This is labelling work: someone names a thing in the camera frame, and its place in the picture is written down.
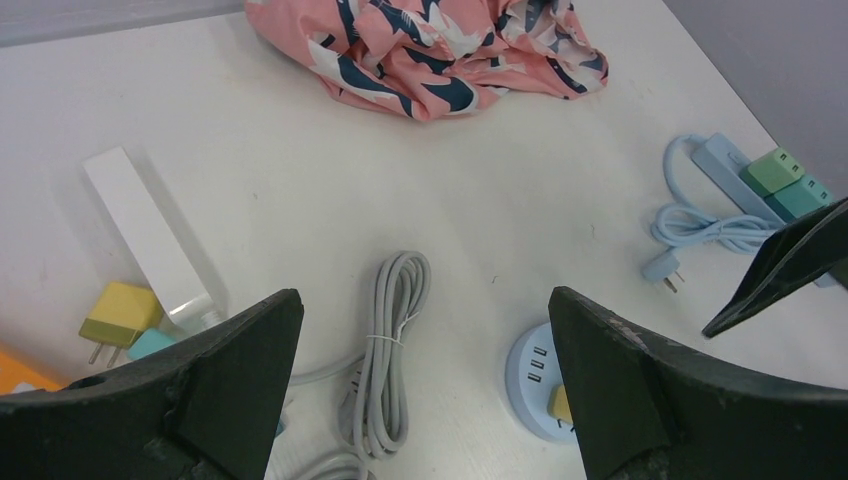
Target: orange object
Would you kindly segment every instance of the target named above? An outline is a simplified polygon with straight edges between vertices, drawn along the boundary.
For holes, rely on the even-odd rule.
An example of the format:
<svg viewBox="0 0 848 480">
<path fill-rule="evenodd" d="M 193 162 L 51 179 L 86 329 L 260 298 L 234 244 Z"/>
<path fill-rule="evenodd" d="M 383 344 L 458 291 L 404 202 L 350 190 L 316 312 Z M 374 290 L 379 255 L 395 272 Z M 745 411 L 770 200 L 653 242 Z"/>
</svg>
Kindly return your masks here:
<svg viewBox="0 0 848 480">
<path fill-rule="evenodd" d="M 55 392 L 68 384 L 58 377 L 35 367 L 33 363 L 19 360 L 5 349 L 0 349 L 0 395 L 44 389 Z"/>
</svg>

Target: crumpled cloth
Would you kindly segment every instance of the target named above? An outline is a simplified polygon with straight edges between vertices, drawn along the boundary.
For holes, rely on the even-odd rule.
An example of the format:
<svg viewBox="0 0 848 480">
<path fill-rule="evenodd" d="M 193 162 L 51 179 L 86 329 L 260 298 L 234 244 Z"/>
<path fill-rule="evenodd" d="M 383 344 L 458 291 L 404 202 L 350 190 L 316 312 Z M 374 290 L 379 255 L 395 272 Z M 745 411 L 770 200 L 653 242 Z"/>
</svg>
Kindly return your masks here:
<svg viewBox="0 0 848 480">
<path fill-rule="evenodd" d="M 573 99 L 606 85 L 570 0 L 246 0 L 265 39 L 355 107 L 427 121 L 509 90 Z"/>
</svg>

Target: gray wall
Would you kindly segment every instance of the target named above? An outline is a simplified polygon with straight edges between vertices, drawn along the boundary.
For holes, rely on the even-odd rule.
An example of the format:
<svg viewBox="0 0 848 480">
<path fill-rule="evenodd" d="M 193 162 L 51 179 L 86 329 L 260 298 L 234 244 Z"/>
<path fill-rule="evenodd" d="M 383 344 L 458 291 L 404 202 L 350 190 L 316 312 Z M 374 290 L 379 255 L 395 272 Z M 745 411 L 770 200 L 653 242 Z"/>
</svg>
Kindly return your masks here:
<svg viewBox="0 0 848 480">
<path fill-rule="evenodd" d="M 242 5 L 242 0 L 0 0 L 0 47 L 220 15 Z"/>
<path fill-rule="evenodd" d="M 775 141 L 848 195 L 848 2 L 665 3 Z"/>
</svg>

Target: plug prong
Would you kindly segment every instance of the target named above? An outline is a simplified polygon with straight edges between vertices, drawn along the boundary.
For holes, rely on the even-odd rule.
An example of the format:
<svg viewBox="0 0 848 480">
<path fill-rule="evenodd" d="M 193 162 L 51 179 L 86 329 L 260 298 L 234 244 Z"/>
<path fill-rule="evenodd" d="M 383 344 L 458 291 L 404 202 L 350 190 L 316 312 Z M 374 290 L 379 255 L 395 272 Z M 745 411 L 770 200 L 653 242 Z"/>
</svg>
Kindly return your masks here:
<svg viewBox="0 0 848 480">
<path fill-rule="evenodd" d="M 677 293 L 677 287 L 675 287 L 674 284 L 671 283 L 671 280 L 669 280 L 668 278 L 664 278 L 663 283 L 665 284 L 666 287 L 669 288 L 669 290 L 671 290 L 674 293 Z"/>
<path fill-rule="evenodd" d="M 97 361 L 97 357 L 100 356 L 100 351 L 103 350 L 103 344 L 98 343 L 96 347 L 94 347 L 94 352 L 91 353 L 91 356 L 88 357 L 88 364 L 94 365 L 94 362 Z"/>
<path fill-rule="evenodd" d="M 109 358 L 109 363 L 106 364 L 106 368 L 112 368 L 115 365 L 115 361 L 118 360 L 119 353 L 121 353 L 121 347 L 115 347 L 115 351 L 112 352 L 112 356 Z"/>
</svg>

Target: blue power strip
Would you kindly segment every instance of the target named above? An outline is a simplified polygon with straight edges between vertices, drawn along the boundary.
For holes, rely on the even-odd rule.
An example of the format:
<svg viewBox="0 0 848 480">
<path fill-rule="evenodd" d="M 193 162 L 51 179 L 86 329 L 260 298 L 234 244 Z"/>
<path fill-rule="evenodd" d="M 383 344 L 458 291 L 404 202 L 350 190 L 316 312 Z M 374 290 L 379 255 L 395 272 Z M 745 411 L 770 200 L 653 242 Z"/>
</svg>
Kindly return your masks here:
<svg viewBox="0 0 848 480">
<path fill-rule="evenodd" d="M 780 226 L 786 222 L 746 184 L 739 173 L 751 163 L 736 145 L 724 135 L 716 133 L 691 155 L 692 161 L 715 183 L 743 212 Z M 830 274 L 815 280 L 819 287 L 837 285 Z"/>
</svg>

